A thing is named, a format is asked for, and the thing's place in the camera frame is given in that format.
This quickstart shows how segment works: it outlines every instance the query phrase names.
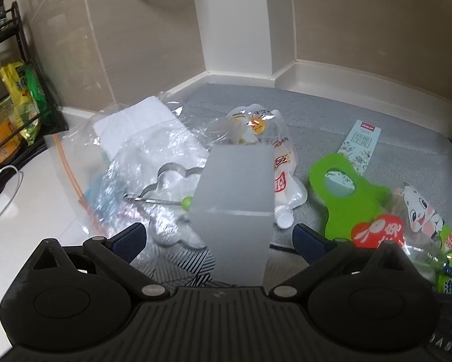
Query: yellow package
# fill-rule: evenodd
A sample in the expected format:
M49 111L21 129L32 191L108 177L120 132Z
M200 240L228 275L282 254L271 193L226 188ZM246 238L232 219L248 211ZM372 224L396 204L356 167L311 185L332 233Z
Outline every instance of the yellow package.
M31 96L26 83L24 64L22 62L12 62L11 64L2 66L0 68L0 76L13 100L16 124L18 127L23 126L25 122L39 113L38 105ZM37 119L20 132L28 145L34 143L40 126L40 121Z

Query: white bottle cap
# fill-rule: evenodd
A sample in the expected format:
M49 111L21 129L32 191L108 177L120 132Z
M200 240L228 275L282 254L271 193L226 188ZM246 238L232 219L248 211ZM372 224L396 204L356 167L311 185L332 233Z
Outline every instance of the white bottle cap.
M274 212L275 223L280 229L288 229L293 226L294 215L293 210L288 208L287 205L280 205L275 208Z

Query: gray cloth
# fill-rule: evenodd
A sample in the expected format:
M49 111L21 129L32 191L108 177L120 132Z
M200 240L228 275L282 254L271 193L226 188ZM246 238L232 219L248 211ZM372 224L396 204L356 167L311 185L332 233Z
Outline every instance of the gray cloth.
M346 103L290 91L207 84L187 100L184 115L224 117L237 106L259 103L278 109L290 127L298 152L295 175L308 189L307 202L295 209L295 223L323 232L328 210L307 183L308 170L323 156L337 152L357 119L382 129L364 177L371 183L416 187L452 228L452 143L444 136L399 118ZM276 229L274 243L292 246L292 229Z

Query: white cable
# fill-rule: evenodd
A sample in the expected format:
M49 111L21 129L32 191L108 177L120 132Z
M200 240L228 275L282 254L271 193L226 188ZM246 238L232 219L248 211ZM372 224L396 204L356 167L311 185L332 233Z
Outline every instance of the white cable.
M16 184L16 189L13 193L13 195L11 196L11 198L8 201L8 204L5 205L5 207L1 210L0 212L0 217L1 215L3 215L3 213L8 209L9 205L11 204L11 202L13 201L13 199L15 198L16 194L18 193L18 189L21 186L21 182L23 182L23 172L18 170L15 166L13 166L12 164L8 165L8 166L4 166L2 169L0 169L0 174L6 170L6 169L13 169L16 172L16 176L18 178L18 183Z

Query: white table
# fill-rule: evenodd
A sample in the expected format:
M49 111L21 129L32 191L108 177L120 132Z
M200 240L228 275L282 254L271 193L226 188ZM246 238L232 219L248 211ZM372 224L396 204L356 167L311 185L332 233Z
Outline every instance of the white table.
M75 228L79 236L75 214L56 175L50 151L38 155L22 171L20 190L0 218L0 302L42 239L59 238L65 230ZM17 176L13 176L6 184L0 195L0 211L14 193L16 183ZM9 347L0 323L0 356Z

